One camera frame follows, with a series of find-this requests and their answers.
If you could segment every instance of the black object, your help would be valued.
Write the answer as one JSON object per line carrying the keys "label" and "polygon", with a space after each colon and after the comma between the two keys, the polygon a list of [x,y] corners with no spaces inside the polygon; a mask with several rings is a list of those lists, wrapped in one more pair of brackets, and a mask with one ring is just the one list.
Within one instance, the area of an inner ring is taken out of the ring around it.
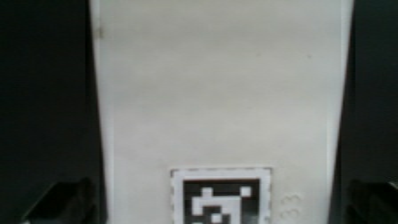
{"label": "black object", "polygon": [[349,198],[347,224],[398,223],[398,189],[390,183],[353,181]]}
{"label": "black object", "polygon": [[26,219],[31,224],[84,224],[95,210],[95,185],[86,178],[54,185]]}

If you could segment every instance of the white board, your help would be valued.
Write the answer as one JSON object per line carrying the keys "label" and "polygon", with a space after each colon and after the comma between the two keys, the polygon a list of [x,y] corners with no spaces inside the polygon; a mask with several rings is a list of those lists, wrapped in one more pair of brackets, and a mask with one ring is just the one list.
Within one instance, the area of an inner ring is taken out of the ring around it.
{"label": "white board", "polygon": [[273,169],[328,223],[353,0],[95,0],[113,224],[173,223],[173,169]]}

